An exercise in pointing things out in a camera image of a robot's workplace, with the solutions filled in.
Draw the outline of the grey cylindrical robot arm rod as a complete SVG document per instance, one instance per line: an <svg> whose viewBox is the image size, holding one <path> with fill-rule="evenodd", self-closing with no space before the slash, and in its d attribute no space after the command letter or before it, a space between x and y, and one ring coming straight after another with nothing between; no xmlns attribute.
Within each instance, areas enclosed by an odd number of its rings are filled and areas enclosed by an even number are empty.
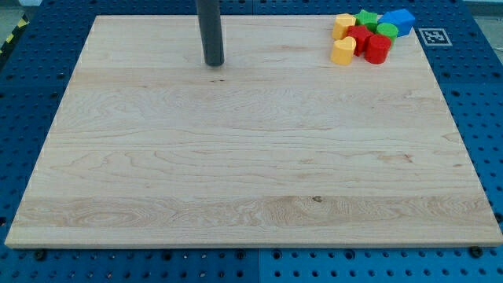
<svg viewBox="0 0 503 283"><path fill-rule="evenodd" d="M225 61L218 0L196 0L200 37L206 65L219 67Z"/></svg>

